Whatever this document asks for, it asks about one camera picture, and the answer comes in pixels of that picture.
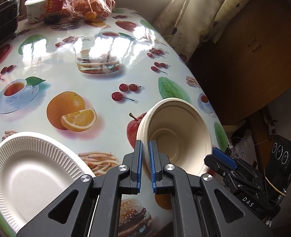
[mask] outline hamburger print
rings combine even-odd
[[[137,199],[121,201],[118,237],[143,237],[152,229],[149,212]]]
[[[77,57],[79,71],[86,74],[108,74],[119,70],[119,60],[115,55],[103,53],[98,57],[90,54],[90,50],[82,50]]]

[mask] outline clear plastic bag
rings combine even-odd
[[[93,21],[108,18],[114,8],[114,0],[65,0],[62,13]]]

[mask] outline beige paper bowl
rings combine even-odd
[[[151,179],[149,141],[156,140],[159,152],[187,173],[201,176],[208,167],[203,159],[212,153],[211,137],[199,112],[188,102],[168,98],[155,104],[142,119],[137,140],[143,144],[143,169]]]

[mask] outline beige curtain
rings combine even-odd
[[[211,37],[209,31],[214,28],[211,35],[218,40],[225,25],[249,0],[243,0],[236,10],[239,1],[172,0],[153,26],[187,63],[200,42]]]

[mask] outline wooden cabinet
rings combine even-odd
[[[234,124],[291,87],[291,5],[250,0],[192,69],[222,124]]]

